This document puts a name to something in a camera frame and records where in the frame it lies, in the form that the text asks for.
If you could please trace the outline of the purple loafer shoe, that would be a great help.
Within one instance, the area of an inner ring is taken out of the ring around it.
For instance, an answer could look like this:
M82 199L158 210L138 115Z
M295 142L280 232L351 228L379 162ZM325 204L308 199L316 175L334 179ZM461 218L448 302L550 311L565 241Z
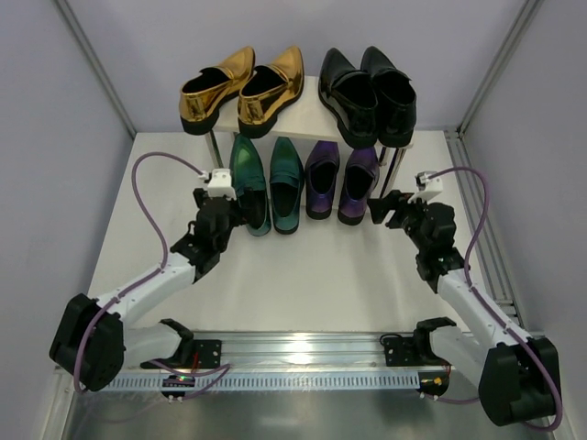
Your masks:
M318 141L305 164L306 213L314 220L327 219L331 212L340 164L338 144Z
M380 165L375 147L355 149L350 154L338 203L338 220L341 223L347 226L361 223L379 176Z

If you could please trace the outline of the green loafer shoe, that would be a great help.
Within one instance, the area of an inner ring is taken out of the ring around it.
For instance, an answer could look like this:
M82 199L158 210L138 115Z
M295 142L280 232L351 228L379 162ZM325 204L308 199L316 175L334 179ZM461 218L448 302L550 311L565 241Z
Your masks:
M254 237L266 235L271 230L271 215L264 169L255 146L241 134L235 136L229 168L249 233Z
M271 211L275 230L293 234L299 226L304 166L288 137L276 139L270 164Z

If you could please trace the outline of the black loafer shoe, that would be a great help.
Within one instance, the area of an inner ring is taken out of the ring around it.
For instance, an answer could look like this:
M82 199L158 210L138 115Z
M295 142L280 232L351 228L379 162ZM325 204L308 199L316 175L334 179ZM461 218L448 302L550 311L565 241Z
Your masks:
M365 49L360 68L377 95L378 139L387 148L408 146L416 124L416 93L411 79L377 47Z
M338 132L353 149L368 149L378 137L378 99L365 71L337 48L327 51L318 76L318 98L336 119Z

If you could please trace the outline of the gold loafer shoe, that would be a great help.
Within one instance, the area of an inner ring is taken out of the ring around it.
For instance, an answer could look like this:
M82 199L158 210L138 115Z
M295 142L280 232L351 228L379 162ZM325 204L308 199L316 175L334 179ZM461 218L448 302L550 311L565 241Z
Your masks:
M305 86L302 51L287 48L268 64L254 68L238 96L238 129L246 138L266 136L286 107L294 104Z
M235 98L253 74L254 48L237 50L217 65L205 67L180 90L179 113L183 131L193 136L210 132L220 108Z

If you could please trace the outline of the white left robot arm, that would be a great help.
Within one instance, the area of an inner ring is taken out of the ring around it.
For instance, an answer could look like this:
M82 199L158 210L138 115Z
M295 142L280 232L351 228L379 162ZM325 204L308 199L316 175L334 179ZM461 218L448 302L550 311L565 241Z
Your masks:
M193 362L197 342L187 327L172 319L145 328L132 324L207 275L243 223L232 189L196 189L194 199L196 218L161 266L109 294L80 293L67 303L49 356L87 390L105 388L121 369L184 369Z

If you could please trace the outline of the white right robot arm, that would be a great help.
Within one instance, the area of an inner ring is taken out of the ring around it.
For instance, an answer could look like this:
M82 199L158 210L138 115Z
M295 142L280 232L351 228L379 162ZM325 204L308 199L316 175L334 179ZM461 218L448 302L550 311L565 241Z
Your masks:
M479 402L495 425L550 416L550 427L558 428L563 407L557 349L513 322L472 282L470 265L455 246L453 208L399 191L370 199L368 206L373 223L400 229L411 239L418 275L471 332L465 336L445 318L418 323L414 337L423 358L459 370L477 388Z

